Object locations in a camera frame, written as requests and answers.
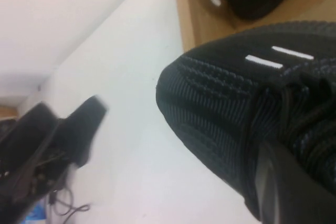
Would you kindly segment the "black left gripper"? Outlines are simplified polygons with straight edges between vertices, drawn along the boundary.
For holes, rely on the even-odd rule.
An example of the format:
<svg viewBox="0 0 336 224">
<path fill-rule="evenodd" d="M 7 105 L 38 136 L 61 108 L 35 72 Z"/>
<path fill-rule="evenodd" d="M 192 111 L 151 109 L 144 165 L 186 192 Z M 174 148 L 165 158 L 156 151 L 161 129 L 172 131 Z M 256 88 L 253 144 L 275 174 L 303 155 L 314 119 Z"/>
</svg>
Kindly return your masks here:
<svg viewBox="0 0 336 224">
<path fill-rule="evenodd" d="M 41 199 L 64 185 L 70 165 L 86 165 L 106 112 L 92 96 L 57 122 L 40 103 L 1 137 L 1 223 L 20 223 Z"/>
</svg>

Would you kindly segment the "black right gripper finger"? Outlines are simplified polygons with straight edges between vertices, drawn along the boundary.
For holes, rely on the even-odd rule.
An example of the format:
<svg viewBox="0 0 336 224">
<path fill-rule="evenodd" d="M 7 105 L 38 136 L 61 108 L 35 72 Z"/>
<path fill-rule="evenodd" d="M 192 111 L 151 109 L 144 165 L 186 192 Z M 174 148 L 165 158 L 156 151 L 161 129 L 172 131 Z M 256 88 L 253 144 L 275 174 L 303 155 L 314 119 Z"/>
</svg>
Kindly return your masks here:
<svg viewBox="0 0 336 224">
<path fill-rule="evenodd" d="M 262 223 L 335 223 L 335 197 L 278 143 L 259 146 L 258 206 Z"/>
</svg>

